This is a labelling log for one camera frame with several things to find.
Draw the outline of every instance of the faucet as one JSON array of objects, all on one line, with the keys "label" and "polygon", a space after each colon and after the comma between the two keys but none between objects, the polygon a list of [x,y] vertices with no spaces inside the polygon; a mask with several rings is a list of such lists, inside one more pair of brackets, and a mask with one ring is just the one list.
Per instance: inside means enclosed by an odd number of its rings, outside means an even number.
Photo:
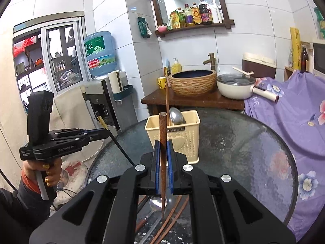
[{"label": "faucet", "polygon": [[213,71],[215,71],[216,70],[216,58],[214,57],[214,53],[209,53],[209,57],[210,57],[210,59],[208,59],[208,60],[205,60],[204,62],[202,62],[203,63],[203,65],[205,65],[205,64],[208,64],[208,63],[211,63],[211,70],[213,70]]}]

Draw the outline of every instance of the wooden countertop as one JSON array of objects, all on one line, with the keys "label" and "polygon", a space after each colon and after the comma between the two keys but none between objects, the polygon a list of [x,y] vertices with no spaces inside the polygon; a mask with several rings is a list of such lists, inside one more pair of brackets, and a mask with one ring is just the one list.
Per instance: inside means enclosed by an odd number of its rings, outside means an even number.
[{"label": "wooden countertop", "polygon": [[[213,107],[229,110],[244,110],[243,100],[228,99],[221,95],[216,88],[214,91],[195,97],[185,97],[175,94],[172,88],[169,90],[169,105],[174,106],[195,106],[195,107]],[[141,103],[148,105],[166,105],[165,89],[158,89],[144,97]]]}]

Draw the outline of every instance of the metal ladle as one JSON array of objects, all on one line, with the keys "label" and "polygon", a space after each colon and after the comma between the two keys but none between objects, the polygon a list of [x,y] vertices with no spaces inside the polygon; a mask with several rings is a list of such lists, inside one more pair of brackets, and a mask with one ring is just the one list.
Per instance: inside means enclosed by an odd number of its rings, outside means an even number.
[{"label": "metal ladle", "polygon": [[169,109],[169,118],[170,118],[170,121],[172,121],[174,125],[185,124],[185,118],[182,115],[181,111],[178,110],[177,108],[171,107]]},{"label": "metal ladle", "polygon": [[[149,205],[152,209],[152,211],[147,215],[144,220],[147,221],[149,217],[156,211],[161,211],[161,198],[160,197],[151,197],[149,201]],[[158,219],[155,221],[155,223],[152,225],[152,227],[149,229],[147,234],[142,238],[142,240],[139,242],[139,244],[143,244],[147,238],[151,235],[151,233],[155,230],[155,228],[158,226],[159,222],[161,220],[161,217],[158,217]]]}]

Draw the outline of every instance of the human hand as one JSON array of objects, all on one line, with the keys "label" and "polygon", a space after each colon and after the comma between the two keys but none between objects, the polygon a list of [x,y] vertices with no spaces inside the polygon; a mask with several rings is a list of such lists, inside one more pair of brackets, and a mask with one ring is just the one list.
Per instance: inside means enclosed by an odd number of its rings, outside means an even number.
[{"label": "human hand", "polygon": [[37,180],[34,171],[36,170],[46,171],[46,174],[48,176],[44,180],[47,183],[48,187],[52,187],[57,185],[58,182],[60,181],[61,171],[62,171],[61,165],[62,165],[61,158],[55,159],[51,167],[48,163],[42,161],[27,160],[23,162],[23,170],[25,175],[36,184],[37,184]]}]

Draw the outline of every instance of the cup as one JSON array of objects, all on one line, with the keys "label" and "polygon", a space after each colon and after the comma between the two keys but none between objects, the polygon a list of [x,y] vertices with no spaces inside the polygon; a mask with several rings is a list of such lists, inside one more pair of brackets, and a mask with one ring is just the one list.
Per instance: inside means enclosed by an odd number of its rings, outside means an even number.
[{"label": "cup", "polygon": [[166,88],[166,83],[167,83],[167,78],[166,76],[159,77],[158,78],[158,85],[160,89],[165,89]]}]

